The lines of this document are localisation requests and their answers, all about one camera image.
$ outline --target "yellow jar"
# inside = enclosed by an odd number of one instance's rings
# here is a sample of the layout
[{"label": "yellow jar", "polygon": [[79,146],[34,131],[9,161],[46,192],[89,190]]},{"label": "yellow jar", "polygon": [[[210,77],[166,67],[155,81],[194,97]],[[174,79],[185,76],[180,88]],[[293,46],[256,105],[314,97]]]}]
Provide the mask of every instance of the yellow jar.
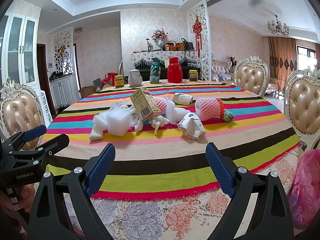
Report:
[{"label": "yellow jar", "polygon": [[116,88],[124,87],[124,79],[122,75],[115,76],[115,87]]},{"label": "yellow jar", "polygon": [[189,70],[189,81],[198,81],[198,71],[196,69]]}]

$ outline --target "barcode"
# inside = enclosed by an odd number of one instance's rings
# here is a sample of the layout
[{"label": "barcode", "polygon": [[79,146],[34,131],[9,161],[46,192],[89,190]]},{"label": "barcode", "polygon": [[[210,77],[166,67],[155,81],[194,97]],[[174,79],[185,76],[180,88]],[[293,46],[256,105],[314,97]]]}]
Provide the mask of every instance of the barcode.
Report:
[{"label": "barcode", "polygon": [[145,116],[147,116],[148,114],[150,114],[151,113],[151,110],[150,110],[150,108],[147,106],[146,108],[144,108],[144,109],[142,109],[141,110],[141,116],[142,116],[142,118],[144,118]]}]

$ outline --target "curtain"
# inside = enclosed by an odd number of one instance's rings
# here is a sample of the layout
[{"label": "curtain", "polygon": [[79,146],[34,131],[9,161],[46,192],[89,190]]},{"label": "curtain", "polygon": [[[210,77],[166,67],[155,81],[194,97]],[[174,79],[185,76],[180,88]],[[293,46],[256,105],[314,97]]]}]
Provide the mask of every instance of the curtain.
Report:
[{"label": "curtain", "polygon": [[270,76],[278,79],[279,92],[292,71],[297,69],[297,44],[292,38],[269,37]]},{"label": "curtain", "polygon": [[320,44],[316,43],[317,69],[320,69]]}]

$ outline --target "pink plastic bag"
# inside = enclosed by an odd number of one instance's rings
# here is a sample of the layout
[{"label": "pink plastic bag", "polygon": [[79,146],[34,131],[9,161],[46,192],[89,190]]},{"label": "pink plastic bag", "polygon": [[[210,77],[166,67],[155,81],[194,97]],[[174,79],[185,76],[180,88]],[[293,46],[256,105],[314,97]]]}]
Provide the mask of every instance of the pink plastic bag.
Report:
[{"label": "pink plastic bag", "polygon": [[289,191],[293,226],[305,229],[320,208],[320,150],[307,151],[298,163]]}]

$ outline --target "black handbag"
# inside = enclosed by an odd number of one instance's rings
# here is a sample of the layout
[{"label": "black handbag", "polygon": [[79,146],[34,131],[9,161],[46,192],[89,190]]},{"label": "black handbag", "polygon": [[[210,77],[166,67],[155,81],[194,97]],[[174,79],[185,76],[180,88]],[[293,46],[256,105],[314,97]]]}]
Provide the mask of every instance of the black handbag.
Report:
[{"label": "black handbag", "polygon": [[185,50],[195,50],[195,48],[193,47],[193,43],[190,41],[186,41],[185,38],[181,38],[183,45],[184,45],[184,49]]}]

